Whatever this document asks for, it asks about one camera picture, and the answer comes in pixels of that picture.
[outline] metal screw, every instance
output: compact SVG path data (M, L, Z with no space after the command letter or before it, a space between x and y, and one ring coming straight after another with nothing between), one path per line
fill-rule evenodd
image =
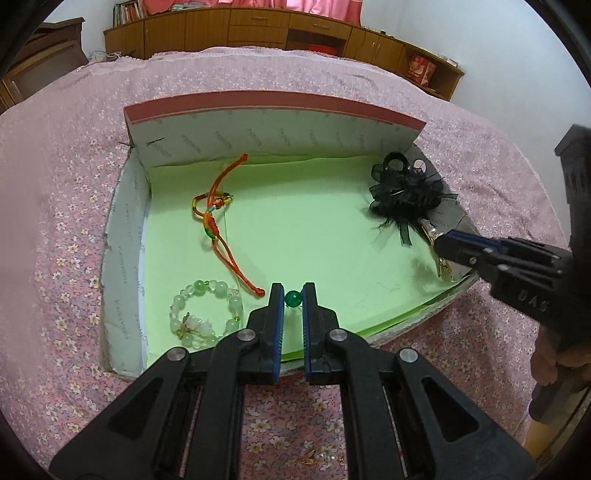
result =
M250 328L244 328L238 332L238 339L243 342L250 342L256 337L256 332Z
M179 346L171 348L168 352L166 352L166 357L171 362L178 362L179 360L182 360L185 355L187 355L187 351L184 348L180 348Z
M418 360L418 353L412 348L403 348L398 355L400 356L400 360L408 364L412 364Z
M329 337L335 342L342 342L347 339L349 334L342 328L335 328L329 332Z

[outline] green paper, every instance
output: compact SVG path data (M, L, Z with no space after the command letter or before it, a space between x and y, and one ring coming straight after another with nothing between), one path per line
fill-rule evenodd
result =
M319 303L336 311L341 327L371 335L416 314L456 284L438 278L427 243L411 230L401 245L396 226L368 212L376 157L258 157L234 169L220 189L233 202L216 221L243 273L267 293L316 283ZM148 364L178 340L168 328L172 298L196 280L223 280L241 290L248 314L265 306L211 250L191 214L193 197L210 188L229 161L149 170L152 202L145 252ZM186 311L212 322L221 335L230 318L226 300L206 293ZM301 309L285 309L282 359L301 358Z

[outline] red box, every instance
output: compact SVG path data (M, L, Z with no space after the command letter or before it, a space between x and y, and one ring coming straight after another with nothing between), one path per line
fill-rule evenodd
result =
M432 61L428 61L420 55L415 55L408 65L408 77L419 85L426 87L435 68L436 65Z

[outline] pink bedspread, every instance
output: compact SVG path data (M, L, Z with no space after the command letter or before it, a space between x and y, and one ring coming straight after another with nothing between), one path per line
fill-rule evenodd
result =
M0 116L0 406L45 465L125 388L98 366L103 229L128 150L123 107L229 89L321 93L423 119L418 146L484 235L565 245L537 176L503 133L376 67L255 48L84 67ZM533 385L536 330L478 283L388 348L418 349L513 432ZM303 464L312 448L333 460ZM248 389L244 478L342 479L344 455L338 388L295 375Z

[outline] red string bracelet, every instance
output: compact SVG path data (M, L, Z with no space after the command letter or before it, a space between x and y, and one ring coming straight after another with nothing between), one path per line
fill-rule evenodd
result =
M224 205L227 205L232 201L232 195L226 192L219 192L217 188L219 187L220 183L222 182L223 178L228 175L234 168L238 165L241 165L246 160L248 160L248 155L243 154L238 160L234 161L232 164L228 165L223 172L221 172L216 180L213 182L212 187L209 189L209 192L203 193L193 199L193 213L198 216L203 222L203 229L209 238L212 239L212 248L213 251L216 253L217 257L230 269L232 270L243 282L244 284L252 290L252 292L258 297L265 296L265 290L262 288L255 287L250 280L248 280L244 274L241 272L240 268L238 267L238 263L234 259L230 248L226 241L222 238L220 234L220 230L217 227L215 218L213 217L213 211L219 210ZM207 199L206 206L207 209L205 212L200 212L197 210L197 204L203 200ZM222 244L223 249L225 250L226 255L219 249L218 241Z

